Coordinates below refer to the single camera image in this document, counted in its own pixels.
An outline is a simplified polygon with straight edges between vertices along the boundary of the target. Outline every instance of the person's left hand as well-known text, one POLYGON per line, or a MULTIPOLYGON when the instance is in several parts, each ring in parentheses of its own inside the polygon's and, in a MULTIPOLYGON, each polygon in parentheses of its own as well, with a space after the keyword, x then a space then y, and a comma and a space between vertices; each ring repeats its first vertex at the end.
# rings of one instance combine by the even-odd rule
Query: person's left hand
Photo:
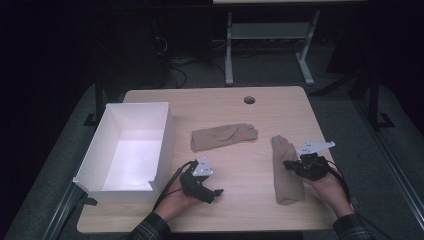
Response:
POLYGON ((169 195, 162 200, 154 211, 167 222, 180 215, 184 210, 201 202, 197 198, 188 197, 184 194, 180 183, 180 177, 181 174, 169 188, 167 192, 169 195))

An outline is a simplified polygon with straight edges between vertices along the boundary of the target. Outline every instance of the wrist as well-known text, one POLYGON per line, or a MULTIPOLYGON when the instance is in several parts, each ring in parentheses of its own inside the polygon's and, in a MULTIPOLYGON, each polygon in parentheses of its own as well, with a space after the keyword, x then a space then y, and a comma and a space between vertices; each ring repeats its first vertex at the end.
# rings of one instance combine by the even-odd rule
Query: wrist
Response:
POLYGON ((331 208, 336 214, 337 219, 355 213, 355 210, 353 210, 352 206, 349 203, 338 206, 331 206, 331 208))

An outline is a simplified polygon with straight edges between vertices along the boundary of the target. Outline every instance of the glove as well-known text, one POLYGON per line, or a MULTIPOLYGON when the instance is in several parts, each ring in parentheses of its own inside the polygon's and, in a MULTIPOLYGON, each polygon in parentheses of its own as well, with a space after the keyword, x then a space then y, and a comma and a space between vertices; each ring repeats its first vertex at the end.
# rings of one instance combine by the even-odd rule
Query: glove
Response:
POLYGON ((274 171, 275 198, 278 204, 288 205, 305 200, 302 179, 294 171, 286 170, 283 161, 297 160, 293 144, 281 136, 275 136, 272 142, 272 160, 274 171))
POLYGON ((258 130, 252 125, 234 124, 193 131, 190 146, 193 151, 202 151, 257 138, 258 130))

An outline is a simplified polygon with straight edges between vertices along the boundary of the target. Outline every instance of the gray carpet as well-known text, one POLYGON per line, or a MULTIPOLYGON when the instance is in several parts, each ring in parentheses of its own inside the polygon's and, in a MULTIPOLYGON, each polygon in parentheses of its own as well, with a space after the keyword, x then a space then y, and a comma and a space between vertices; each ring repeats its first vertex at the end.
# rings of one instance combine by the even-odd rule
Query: gray carpet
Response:
MULTIPOLYGON (((316 80, 314 86, 303 82, 291 51, 235 58, 234 87, 298 85, 307 92, 318 90, 340 77, 326 73, 331 52, 332 46, 311 48, 307 62, 316 80)), ((214 61, 223 68, 223 57, 214 61)), ((187 75, 184 88, 224 87, 224 75, 216 65, 194 63, 179 69, 187 75)), ((172 73, 177 80, 182 80, 179 72, 172 73)), ((310 97, 310 102, 326 140, 336 143, 331 153, 346 177, 355 209, 393 239, 424 239, 424 232, 399 190, 373 132, 358 111, 358 103, 347 97, 348 89, 349 85, 345 85, 325 97, 310 97)), ((94 87, 91 87, 75 108, 6 239, 43 239, 93 136, 94 127, 83 124, 88 114, 95 113, 94 99, 94 87)), ((394 95, 384 87, 381 87, 380 110, 387 113, 396 126, 382 129, 381 135, 401 160, 402 168, 423 199, 424 176, 420 173, 424 164, 423 136, 402 112, 394 95)), ((58 229, 58 239, 119 239, 122 236, 79 233, 76 223, 81 209, 79 202, 63 229, 58 229)), ((377 239, 385 239, 371 226, 370 230, 377 239)), ((337 239, 333 231, 304 232, 303 237, 306 240, 337 239)))

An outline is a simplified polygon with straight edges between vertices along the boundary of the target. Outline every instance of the person's right hand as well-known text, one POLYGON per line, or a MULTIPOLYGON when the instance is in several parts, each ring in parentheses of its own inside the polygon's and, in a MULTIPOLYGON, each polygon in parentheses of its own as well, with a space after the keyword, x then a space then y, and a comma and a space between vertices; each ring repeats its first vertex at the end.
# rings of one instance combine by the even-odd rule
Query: person's right hand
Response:
POLYGON ((317 181, 303 178, 303 182, 311 185, 317 191, 319 197, 333 209, 337 218, 355 213, 339 180, 331 173, 327 173, 325 177, 317 181))

